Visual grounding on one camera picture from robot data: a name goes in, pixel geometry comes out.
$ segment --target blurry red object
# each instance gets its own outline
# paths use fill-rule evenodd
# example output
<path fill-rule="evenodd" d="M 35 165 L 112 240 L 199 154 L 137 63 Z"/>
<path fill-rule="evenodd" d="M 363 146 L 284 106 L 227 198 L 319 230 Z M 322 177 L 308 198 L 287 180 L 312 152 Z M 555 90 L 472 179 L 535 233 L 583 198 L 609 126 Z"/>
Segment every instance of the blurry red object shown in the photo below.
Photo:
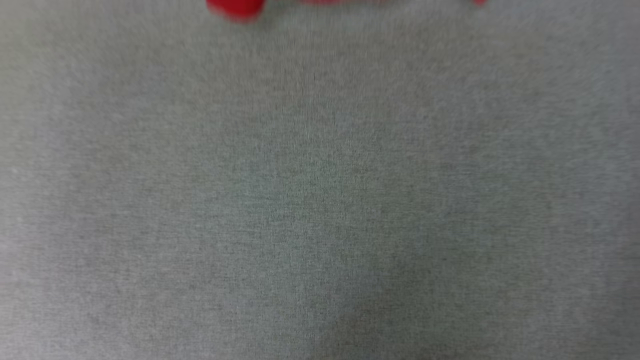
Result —
<path fill-rule="evenodd" d="M 341 0 L 303 0 L 307 3 L 329 4 Z M 475 4 L 482 5 L 486 0 L 473 0 Z M 215 12 L 224 13 L 235 20 L 251 20 L 258 16 L 264 7 L 266 0 L 207 0 L 207 6 Z"/>

